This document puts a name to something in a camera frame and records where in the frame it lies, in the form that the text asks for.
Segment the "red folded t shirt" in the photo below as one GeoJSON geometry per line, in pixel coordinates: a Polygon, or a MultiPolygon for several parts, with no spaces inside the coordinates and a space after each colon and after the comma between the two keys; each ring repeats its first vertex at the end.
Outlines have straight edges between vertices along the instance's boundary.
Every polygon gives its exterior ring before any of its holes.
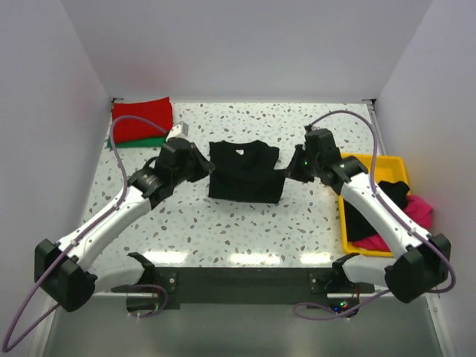
{"type": "Polygon", "coordinates": [[[116,144],[165,137],[173,127],[173,107],[169,97],[136,103],[112,105],[112,122],[127,117],[115,125],[116,144]]]}

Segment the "yellow plastic bin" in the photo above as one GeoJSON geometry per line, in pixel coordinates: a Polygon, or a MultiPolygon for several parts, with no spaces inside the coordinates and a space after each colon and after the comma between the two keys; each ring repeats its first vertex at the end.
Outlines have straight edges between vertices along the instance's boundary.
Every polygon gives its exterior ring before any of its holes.
{"type": "MultiPolygon", "coordinates": [[[[403,181],[408,186],[410,186],[404,161],[399,157],[378,155],[376,159],[376,168],[374,173],[377,183],[379,183],[380,181],[389,181],[391,183],[403,181]]],[[[393,256],[391,252],[366,250],[363,248],[358,248],[354,246],[351,242],[349,242],[347,240],[344,199],[340,196],[338,197],[338,206],[341,223],[341,245],[345,253],[358,253],[368,257],[391,258],[393,256]]]]}

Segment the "pink t shirt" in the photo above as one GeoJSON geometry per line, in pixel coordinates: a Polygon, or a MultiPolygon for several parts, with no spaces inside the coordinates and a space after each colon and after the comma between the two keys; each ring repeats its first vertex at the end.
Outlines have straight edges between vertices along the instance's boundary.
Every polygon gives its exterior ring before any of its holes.
{"type": "MultiPolygon", "coordinates": [[[[416,195],[407,196],[408,203],[403,211],[415,223],[429,230],[433,225],[432,206],[416,195]]],[[[390,252],[389,247],[376,230],[364,221],[363,216],[350,204],[344,203],[346,212],[347,240],[358,248],[371,251],[390,252]]]]}

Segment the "green folded t shirt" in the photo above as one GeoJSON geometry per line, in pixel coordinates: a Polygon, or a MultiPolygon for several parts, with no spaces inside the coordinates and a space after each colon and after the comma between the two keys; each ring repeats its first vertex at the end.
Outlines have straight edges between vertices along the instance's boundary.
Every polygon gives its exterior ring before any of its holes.
{"type": "Polygon", "coordinates": [[[166,142],[165,137],[152,137],[144,138],[133,141],[124,141],[121,143],[116,142],[115,145],[118,149],[129,149],[129,148],[155,148],[161,147],[166,142]]]}

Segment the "aluminium frame rail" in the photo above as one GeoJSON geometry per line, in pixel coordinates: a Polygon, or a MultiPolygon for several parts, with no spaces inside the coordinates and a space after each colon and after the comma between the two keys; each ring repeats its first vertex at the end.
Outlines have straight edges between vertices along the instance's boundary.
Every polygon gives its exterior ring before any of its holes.
{"type": "Polygon", "coordinates": [[[35,333],[32,356],[455,356],[432,297],[391,295],[342,313],[295,305],[183,304],[131,311],[151,294],[100,293],[57,310],[35,333]]]}

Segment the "black t shirt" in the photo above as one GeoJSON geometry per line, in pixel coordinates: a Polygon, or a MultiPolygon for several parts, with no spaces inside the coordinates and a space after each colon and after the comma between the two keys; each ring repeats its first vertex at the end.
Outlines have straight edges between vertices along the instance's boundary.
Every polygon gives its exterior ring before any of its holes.
{"type": "MultiPolygon", "coordinates": [[[[406,183],[403,181],[394,183],[380,181],[378,185],[401,210],[406,209],[408,206],[407,194],[410,191],[406,183]]],[[[347,201],[344,201],[344,211],[348,241],[359,242],[377,235],[375,228],[347,201]]]]}
{"type": "Polygon", "coordinates": [[[282,196],[285,174],[277,170],[280,150],[262,141],[236,144],[209,143],[208,196],[232,202],[277,204],[282,196]]]}

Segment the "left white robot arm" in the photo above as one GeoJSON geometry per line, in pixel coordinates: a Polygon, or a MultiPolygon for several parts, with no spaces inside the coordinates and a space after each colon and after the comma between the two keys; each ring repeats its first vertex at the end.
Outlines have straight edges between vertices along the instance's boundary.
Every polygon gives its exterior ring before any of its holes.
{"type": "Polygon", "coordinates": [[[136,220],[172,196],[182,182],[209,176],[214,165],[195,144],[172,138],[158,156],[127,178],[125,186],[101,211],[73,233],[52,243],[43,240],[35,248],[34,278],[39,287],[65,311],[82,307],[98,292],[119,286],[129,288],[154,280],[154,266],[140,254],[131,268],[89,272],[103,250],[136,220]]]}

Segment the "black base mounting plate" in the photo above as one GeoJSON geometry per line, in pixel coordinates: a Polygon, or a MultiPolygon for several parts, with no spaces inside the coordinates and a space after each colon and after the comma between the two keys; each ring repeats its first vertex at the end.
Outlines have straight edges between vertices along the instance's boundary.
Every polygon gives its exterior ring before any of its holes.
{"type": "Polygon", "coordinates": [[[295,305],[342,313],[373,287],[340,278],[331,268],[152,268],[116,292],[151,294],[129,300],[131,311],[179,309],[183,304],[295,305]]]}

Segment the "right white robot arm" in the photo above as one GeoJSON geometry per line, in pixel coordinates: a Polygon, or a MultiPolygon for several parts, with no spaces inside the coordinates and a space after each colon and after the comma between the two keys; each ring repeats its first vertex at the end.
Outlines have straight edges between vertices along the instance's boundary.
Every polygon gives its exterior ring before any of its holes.
{"type": "Polygon", "coordinates": [[[404,213],[358,158],[342,157],[328,129],[306,127],[304,142],[295,147],[286,174],[303,183],[319,179],[331,187],[376,230],[393,255],[348,254],[332,265],[339,280],[384,286],[403,303],[425,293],[442,294],[454,288],[448,238],[431,234],[404,213]]]}

